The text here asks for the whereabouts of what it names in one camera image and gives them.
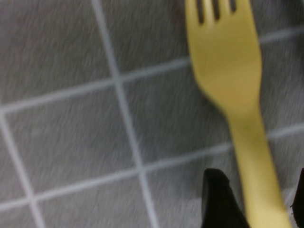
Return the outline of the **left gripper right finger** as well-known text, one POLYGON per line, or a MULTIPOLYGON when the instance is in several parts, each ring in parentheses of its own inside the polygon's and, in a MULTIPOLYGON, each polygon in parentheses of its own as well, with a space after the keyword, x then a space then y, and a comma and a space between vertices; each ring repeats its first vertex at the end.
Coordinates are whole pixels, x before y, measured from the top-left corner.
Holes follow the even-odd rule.
POLYGON ((304 228, 304 169, 301 170, 293 204, 293 217, 298 228, 304 228))

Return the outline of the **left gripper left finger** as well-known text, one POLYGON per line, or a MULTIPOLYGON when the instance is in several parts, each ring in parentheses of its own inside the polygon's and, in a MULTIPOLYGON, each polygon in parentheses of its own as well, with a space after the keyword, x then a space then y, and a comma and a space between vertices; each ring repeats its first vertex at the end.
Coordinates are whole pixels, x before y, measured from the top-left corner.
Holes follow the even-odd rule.
POLYGON ((229 179, 219 169, 203 173, 202 228, 248 228, 249 224, 234 197, 229 179))

